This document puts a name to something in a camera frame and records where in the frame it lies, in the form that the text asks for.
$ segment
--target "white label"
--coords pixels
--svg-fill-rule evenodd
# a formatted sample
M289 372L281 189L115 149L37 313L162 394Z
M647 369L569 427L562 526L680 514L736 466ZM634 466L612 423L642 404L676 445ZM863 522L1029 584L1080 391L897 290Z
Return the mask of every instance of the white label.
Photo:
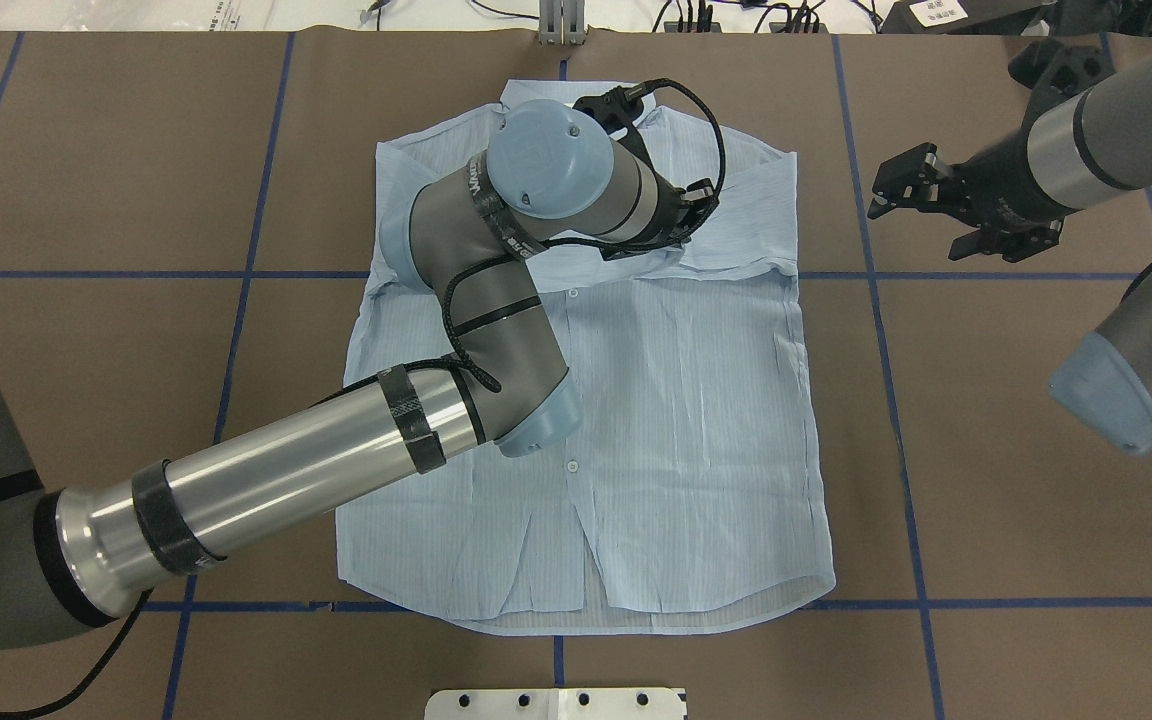
M941 26L968 17L958 0L927 0L925 3L910 3L909 9L923 26Z

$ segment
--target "white metal plate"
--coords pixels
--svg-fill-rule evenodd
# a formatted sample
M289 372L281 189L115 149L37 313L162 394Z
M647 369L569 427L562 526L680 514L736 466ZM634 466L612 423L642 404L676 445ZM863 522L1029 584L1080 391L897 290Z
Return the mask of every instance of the white metal plate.
M672 688L439 691L425 703L425 720L685 720L685 698Z

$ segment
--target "brown table surface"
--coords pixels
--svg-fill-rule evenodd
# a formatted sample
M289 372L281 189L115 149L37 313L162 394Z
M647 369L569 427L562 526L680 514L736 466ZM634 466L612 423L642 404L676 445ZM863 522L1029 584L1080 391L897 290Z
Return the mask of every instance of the brown table surface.
M1152 51L1107 43L1120 65ZM1152 259L1152 192L1075 215L1021 265L949 264L946 218L861 218L884 158L933 141L963 160L1018 123L1020 46L0 35L0 384L47 486L126 478L338 387L378 141L510 77L669 76L799 151L836 548L835 592L740 632L502 639L340 583L325 515L160 588L60 715L416 719L439 688L642 683L687 688L695 719L1152 717L1152 456L1117 455L1044 389ZM112 632L0 652L0 708L68 691Z

